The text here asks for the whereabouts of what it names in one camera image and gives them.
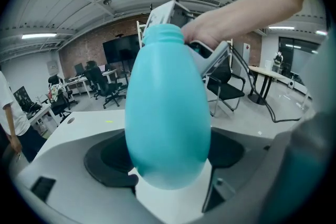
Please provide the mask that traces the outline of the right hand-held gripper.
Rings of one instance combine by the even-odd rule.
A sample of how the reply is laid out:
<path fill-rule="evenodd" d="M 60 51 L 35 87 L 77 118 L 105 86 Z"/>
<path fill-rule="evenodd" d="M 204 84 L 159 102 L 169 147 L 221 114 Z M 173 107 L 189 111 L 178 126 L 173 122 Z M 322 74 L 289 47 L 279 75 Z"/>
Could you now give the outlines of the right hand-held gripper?
<path fill-rule="evenodd" d="M 173 24 L 182 28 L 194 18 L 190 10 L 177 1 L 171 0 L 151 10 L 146 28 L 158 24 Z M 231 72 L 229 66 L 231 53 L 228 42 L 222 41 L 214 50 L 199 40 L 193 40 L 187 46 L 201 77 L 211 76 L 213 72 Z"/>

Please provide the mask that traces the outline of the black office chair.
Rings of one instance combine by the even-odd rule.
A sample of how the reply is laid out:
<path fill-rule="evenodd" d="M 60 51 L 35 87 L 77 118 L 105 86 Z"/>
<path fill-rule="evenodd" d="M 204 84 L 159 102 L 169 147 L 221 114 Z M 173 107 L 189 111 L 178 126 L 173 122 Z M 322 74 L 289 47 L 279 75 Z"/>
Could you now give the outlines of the black office chair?
<path fill-rule="evenodd" d="M 118 82 L 117 79 L 114 82 L 109 83 L 103 76 L 100 68 L 95 61 L 88 61 L 84 71 L 85 77 L 92 82 L 94 88 L 98 91 L 101 97 L 104 97 L 103 108 L 106 109 L 106 105 L 114 101 L 117 107 L 119 103 L 117 98 L 126 98 L 125 94 L 121 94 L 120 91 L 125 89 L 125 85 Z"/>

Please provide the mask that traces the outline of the round wooden table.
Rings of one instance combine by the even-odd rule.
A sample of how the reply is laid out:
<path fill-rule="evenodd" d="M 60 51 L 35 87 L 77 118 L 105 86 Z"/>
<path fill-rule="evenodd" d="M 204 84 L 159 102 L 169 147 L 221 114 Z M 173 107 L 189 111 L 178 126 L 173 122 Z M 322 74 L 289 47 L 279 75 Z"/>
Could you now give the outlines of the round wooden table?
<path fill-rule="evenodd" d="M 253 76 L 253 82 L 251 91 L 248 95 L 250 101 L 258 105 L 266 105 L 266 97 L 268 95 L 269 89 L 273 79 L 283 80 L 285 76 L 278 74 L 273 71 L 267 71 L 265 68 L 249 66 L 249 74 Z M 263 84 L 261 90 L 258 92 L 256 90 L 256 82 L 259 75 L 264 76 Z"/>

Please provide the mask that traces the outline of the person's right hand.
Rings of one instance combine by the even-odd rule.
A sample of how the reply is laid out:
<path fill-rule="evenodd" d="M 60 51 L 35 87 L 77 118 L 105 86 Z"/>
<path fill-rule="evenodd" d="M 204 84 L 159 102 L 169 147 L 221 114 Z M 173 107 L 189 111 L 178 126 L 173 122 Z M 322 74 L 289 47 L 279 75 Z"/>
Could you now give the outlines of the person's right hand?
<path fill-rule="evenodd" d="M 221 26 L 219 17 L 214 11 L 210 11 L 184 25 L 181 31 L 186 44 L 197 40 L 215 50 L 222 41 L 227 39 Z"/>

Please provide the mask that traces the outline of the person's right forearm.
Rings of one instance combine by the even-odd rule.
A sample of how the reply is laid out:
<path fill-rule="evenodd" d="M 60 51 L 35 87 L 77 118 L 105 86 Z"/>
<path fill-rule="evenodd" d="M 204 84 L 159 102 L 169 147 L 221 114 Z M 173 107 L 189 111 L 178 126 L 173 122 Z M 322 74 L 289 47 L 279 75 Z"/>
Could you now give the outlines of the person's right forearm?
<path fill-rule="evenodd" d="M 215 11 L 211 29 L 218 41 L 284 21 L 302 10 L 304 0 L 237 0 Z"/>

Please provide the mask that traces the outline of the black visitor chair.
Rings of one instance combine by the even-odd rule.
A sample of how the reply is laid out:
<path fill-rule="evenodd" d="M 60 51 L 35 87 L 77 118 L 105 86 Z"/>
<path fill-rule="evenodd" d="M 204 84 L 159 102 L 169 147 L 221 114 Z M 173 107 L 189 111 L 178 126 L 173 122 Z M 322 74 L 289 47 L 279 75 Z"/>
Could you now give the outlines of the black visitor chair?
<path fill-rule="evenodd" d="M 228 83 L 232 77 L 242 81 L 241 89 L 238 89 Z M 240 98 L 245 95 L 243 92 L 245 83 L 246 80 L 243 77 L 232 73 L 230 68 L 230 60 L 226 58 L 208 77 L 208 83 L 206 87 L 210 92 L 216 95 L 216 99 L 209 101 L 215 102 L 214 111 L 210 111 L 211 116 L 215 116 L 219 101 L 223 102 L 232 112 L 234 112 L 239 105 Z M 226 102 L 226 100 L 232 99 L 238 99 L 234 108 Z"/>

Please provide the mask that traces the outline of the office chair with colourful cloth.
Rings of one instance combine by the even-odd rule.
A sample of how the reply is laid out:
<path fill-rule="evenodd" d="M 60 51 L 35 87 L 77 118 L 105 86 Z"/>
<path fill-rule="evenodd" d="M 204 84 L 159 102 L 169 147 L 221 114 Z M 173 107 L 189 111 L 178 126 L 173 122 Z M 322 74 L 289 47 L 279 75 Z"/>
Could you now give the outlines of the office chair with colourful cloth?
<path fill-rule="evenodd" d="M 70 106 L 78 104 L 73 98 L 72 90 L 67 90 L 63 79 L 54 75 L 48 79 L 48 99 L 51 104 L 51 110 L 55 115 L 61 117 L 61 122 L 70 114 Z"/>

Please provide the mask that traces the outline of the black wall monitor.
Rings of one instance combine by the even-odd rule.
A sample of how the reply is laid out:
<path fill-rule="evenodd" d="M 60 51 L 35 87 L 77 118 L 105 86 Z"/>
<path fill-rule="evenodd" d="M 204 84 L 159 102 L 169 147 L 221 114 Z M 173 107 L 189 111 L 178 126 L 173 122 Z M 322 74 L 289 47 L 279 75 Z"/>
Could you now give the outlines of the black wall monitor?
<path fill-rule="evenodd" d="M 134 60 L 140 50 L 138 35 L 122 36 L 103 43 L 107 63 Z"/>

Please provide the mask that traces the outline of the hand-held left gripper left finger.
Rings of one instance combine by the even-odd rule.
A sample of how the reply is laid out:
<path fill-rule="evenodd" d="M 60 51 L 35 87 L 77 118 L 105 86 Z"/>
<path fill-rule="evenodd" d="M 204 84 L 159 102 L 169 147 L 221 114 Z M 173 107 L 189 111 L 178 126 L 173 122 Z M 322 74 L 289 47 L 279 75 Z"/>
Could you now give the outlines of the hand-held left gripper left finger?
<path fill-rule="evenodd" d="M 68 218 L 147 218 L 123 131 L 59 144 L 37 157 L 17 179 Z"/>

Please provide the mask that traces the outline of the white cluttered desk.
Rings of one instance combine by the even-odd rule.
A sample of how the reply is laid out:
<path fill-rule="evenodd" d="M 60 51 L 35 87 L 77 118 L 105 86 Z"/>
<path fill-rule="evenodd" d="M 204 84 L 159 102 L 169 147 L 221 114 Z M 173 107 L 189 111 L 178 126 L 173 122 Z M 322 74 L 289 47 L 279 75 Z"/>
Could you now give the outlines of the white cluttered desk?
<path fill-rule="evenodd" d="M 110 70 L 110 71 L 105 71 L 102 73 L 102 75 L 104 77 L 107 77 L 107 80 L 108 80 L 108 83 L 111 83 L 111 78 L 110 76 L 114 74 L 115 77 L 117 78 L 117 70 L 116 69 L 113 69 L 113 70 Z M 81 78 L 78 78 L 78 79 L 75 79 L 75 80 L 72 80 L 70 82 L 65 82 L 65 87 L 68 89 L 71 85 L 75 85 L 76 88 L 77 88 L 77 91 L 78 93 L 81 95 L 81 91 L 78 89 L 79 85 L 82 84 L 88 97 L 89 98 L 92 98 L 92 95 L 90 94 L 90 89 L 89 87 L 87 86 L 86 82 L 88 81 L 88 79 L 86 77 L 81 77 Z"/>

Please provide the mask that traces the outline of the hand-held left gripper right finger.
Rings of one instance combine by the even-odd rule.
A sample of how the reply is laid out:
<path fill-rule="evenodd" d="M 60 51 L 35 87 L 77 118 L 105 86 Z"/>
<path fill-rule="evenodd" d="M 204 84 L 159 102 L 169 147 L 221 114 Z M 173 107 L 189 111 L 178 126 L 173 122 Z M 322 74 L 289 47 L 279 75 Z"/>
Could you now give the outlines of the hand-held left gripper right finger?
<path fill-rule="evenodd" d="M 202 213 L 233 198 L 265 158 L 272 139 L 212 127 L 211 176 Z"/>

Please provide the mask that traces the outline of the teal plastic toy body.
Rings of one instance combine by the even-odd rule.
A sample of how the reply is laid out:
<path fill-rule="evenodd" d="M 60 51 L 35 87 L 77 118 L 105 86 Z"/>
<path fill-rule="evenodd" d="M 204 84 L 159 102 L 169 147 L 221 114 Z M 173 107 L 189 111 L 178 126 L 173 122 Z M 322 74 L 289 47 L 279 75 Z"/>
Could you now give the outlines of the teal plastic toy body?
<path fill-rule="evenodd" d="M 211 116 L 201 75 L 181 29 L 172 24 L 144 32 L 125 103 L 125 139 L 134 167 L 150 185 L 190 185 L 211 144 Z"/>

